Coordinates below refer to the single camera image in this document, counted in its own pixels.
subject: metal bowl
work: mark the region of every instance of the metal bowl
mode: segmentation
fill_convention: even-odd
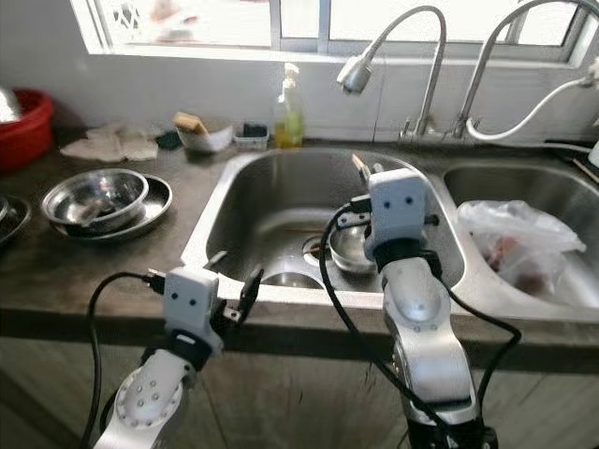
[[[0,248],[21,232],[31,218],[29,203],[16,196],[7,196],[5,200],[8,207],[6,214],[0,220]]]
[[[150,190],[143,200],[143,210],[141,214],[131,220],[122,228],[102,234],[99,236],[72,236],[65,232],[63,228],[52,225],[63,236],[74,239],[76,241],[94,243],[94,244],[111,244],[129,239],[134,239],[138,236],[151,231],[156,227],[160,219],[167,212],[172,203],[172,190],[168,183],[157,176],[143,175],[148,181]]]
[[[0,124],[15,123],[22,118],[21,105],[14,92],[0,86]]]
[[[0,222],[8,212],[8,200],[3,196],[0,196]]]
[[[41,210],[71,236],[102,235],[119,229],[143,210],[148,182],[123,168],[88,171],[51,189]]]
[[[354,274],[371,274],[376,264],[364,254],[364,230],[366,225],[334,229],[329,235],[330,255],[333,262],[342,269]]]

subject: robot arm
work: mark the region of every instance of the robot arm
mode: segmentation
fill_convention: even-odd
[[[164,285],[167,339],[119,387],[112,417],[95,449],[152,449],[180,424],[189,388],[209,358],[223,349],[229,325],[245,319],[262,271],[253,274],[234,310],[217,299],[218,276],[205,268],[175,268]]]
[[[451,298],[438,279],[441,264],[436,253],[422,249],[426,183],[402,168],[372,174],[368,185],[371,231],[364,250],[382,275],[397,374],[432,406],[453,435],[465,435],[461,441],[468,441],[467,446],[449,441],[404,398],[412,447],[479,449],[485,429],[468,359],[449,321]]]

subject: yellow liquid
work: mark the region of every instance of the yellow liquid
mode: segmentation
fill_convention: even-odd
[[[301,147],[303,133],[290,133],[285,122],[274,125],[274,143],[277,148],[289,149]]]

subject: sink drain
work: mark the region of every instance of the sink drain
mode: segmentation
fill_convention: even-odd
[[[320,257],[320,237],[311,237],[306,240],[301,248],[303,254],[303,260],[313,267],[318,267],[318,259]],[[330,259],[330,254],[327,251],[325,254],[327,260]]]

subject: sink basin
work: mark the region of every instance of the sink basin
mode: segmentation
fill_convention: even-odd
[[[327,302],[318,268],[321,232],[334,211],[353,196],[366,193],[348,150],[304,149],[244,155],[231,161],[183,253],[186,265],[203,265],[219,251],[221,291],[241,285],[256,265],[265,269],[264,294],[278,301]],[[385,170],[409,167],[397,158],[358,152]],[[443,216],[432,187],[429,213]],[[444,281],[458,282],[464,264],[447,220],[429,226],[427,242],[440,254]],[[347,274],[326,254],[331,281],[340,292],[360,293],[351,299],[380,307],[378,275]]]
[[[580,178],[547,167],[457,167],[445,175],[457,205],[474,199],[522,199],[569,225],[586,243],[585,253],[566,255],[556,291],[539,298],[574,307],[599,308],[599,192]]]
[[[231,160],[185,246],[182,261],[203,266],[211,256],[227,250],[228,256],[218,266],[222,299],[239,298],[246,277],[260,265],[265,281],[258,300],[265,307],[272,303],[330,307],[321,287],[318,244],[333,212],[365,193],[351,153],[313,148],[245,154]],[[397,151],[358,154],[369,166],[410,167],[426,180],[427,213],[440,217],[438,226],[425,228],[428,247],[439,254],[444,281],[462,300],[503,318],[599,323],[599,189],[584,175],[543,156],[408,154],[416,169],[396,157]],[[526,200],[571,226],[588,250],[568,254],[567,269],[553,295],[527,295],[487,265],[460,225],[457,206],[471,199]],[[377,274],[343,273],[326,256],[329,276],[346,307],[382,308]],[[464,313],[456,304],[452,311]]]

